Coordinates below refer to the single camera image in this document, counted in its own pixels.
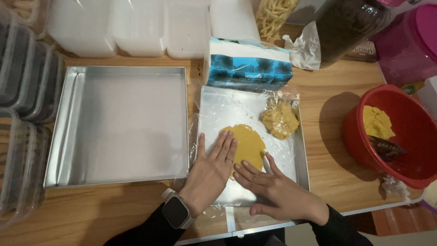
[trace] person's left hand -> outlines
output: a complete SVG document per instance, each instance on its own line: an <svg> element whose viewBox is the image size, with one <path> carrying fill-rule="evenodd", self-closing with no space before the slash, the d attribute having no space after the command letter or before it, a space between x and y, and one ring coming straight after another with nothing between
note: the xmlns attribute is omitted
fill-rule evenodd
<svg viewBox="0 0 437 246"><path fill-rule="evenodd" d="M233 132L223 131L207 156L205 134L200 134L196 162L188 174L185 186L179 192L192 218L205 211L225 189L236 150L237 140L233 138Z"/></svg>

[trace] crumpled plastic bag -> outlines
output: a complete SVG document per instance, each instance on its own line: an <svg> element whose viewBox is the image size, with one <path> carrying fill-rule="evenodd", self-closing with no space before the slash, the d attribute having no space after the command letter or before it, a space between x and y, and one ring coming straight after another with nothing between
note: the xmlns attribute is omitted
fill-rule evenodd
<svg viewBox="0 0 437 246"><path fill-rule="evenodd" d="M410 192L407 190L407 185L405 185L404 182L395 179L391 175L387 175L383 179L384 183L382 183L382 188L384 188L388 194L398 194L402 196L405 203L411 203L411 199L409 197Z"/></svg>
<svg viewBox="0 0 437 246"><path fill-rule="evenodd" d="M293 43L290 36L284 35L284 48L290 52L293 66L300 69L319 70L320 68L320 41L316 22L306 25L300 37Z"/></svg>

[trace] white watch strap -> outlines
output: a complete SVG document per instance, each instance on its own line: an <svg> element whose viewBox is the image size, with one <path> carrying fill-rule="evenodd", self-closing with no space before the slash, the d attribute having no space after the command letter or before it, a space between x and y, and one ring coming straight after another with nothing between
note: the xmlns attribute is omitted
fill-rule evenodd
<svg viewBox="0 0 437 246"><path fill-rule="evenodd" d="M162 196L162 198L164 198L165 200L170 200L170 198L172 198L172 197L177 197L177 198L179 198L179 200L181 201L181 203L186 207L186 209L187 209L187 211L188 211L188 217L187 217L187 219L182 223L182 225L180 225L180 229L188 229L188 227L190 227L193 223L194 223L194 221L196 220L196 219L194 219L194 218L192 218L191 217L191 214L190 214L190 210L188 209L188 207L186 206L186 204L184 203L184 200L181 198L181 197L179 197L178 195L177 195L177 193L176 193L176 191L174 191L174 190L172 190L171 188L168 188L166 191L164 191L164 193L161 195Z"/></svg>

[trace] tissue pack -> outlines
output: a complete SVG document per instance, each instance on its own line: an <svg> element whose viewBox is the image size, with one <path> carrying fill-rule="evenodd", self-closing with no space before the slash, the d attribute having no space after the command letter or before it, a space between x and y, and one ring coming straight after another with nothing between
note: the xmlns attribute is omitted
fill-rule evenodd
<svg viewBox="0 0 437 246"><path fill-rule="evenodd" d="M278 90L293 77L289 51L255 40L211 38L204 84L239 90Z"/></svg>

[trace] wooden table surface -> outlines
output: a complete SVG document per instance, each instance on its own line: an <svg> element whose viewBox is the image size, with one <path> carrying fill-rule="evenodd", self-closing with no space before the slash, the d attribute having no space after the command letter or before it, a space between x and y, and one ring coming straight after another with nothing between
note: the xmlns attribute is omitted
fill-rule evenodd
<svg viewBox="0 0 437 246"><path fill-rule="evenodd" d="M280 35L299 35L300 26L285 25ZM273 41L283 47L284 42ZM197 111L193 90L200 80L202 60L133 58L120 52L113 59L79 59L65 57L67 66L153 66L186 67L189 83L188 111ZM301 115L311 191L339 212L353 211L402 201L386 195L380 176L358 165L347 153L341 139L345 115L367 90L383 84L375 63L340 60L319 71L293 68L290 83L298 84ZM102 245L110 237L142 223L160 203L161 194L172 181L110 184L77 188L49 189L44 205L28 219L0 231L1 245ZM411 199L422 190L410 189ZM235 209L236 230L279 223L268 216L248 215L246 207ZM209 208L181 239L227 233L224 209Z"/></svg>

